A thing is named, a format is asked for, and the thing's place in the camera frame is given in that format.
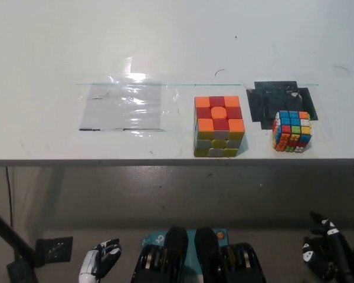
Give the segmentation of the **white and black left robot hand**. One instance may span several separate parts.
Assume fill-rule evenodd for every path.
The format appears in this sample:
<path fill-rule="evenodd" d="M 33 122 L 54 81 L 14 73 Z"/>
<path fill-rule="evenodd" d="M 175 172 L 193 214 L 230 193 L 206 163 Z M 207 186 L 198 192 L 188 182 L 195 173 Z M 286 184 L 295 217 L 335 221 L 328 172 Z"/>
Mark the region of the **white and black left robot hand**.
<path fill-rule="evenodd" d="M 98 244 L 86 253 L 81 266 L 78 282 L 100 282 L 114 267 L 122 254 L 119 238 Z"/>

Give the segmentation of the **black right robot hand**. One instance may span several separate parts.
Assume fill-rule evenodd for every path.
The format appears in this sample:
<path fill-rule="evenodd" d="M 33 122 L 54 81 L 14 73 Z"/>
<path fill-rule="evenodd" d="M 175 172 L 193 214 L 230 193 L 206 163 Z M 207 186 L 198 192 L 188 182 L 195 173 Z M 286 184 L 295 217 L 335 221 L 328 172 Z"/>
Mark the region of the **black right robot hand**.
<path fill-rule="evenodd" d="M 314 237 L 303 239 L 303 261 L 324 281 L 351 282 L 352 270 L 346 254 L 345 237 L 326 216 L 311 211 L 310 217 L 321 229 L 311 230 Z"/>

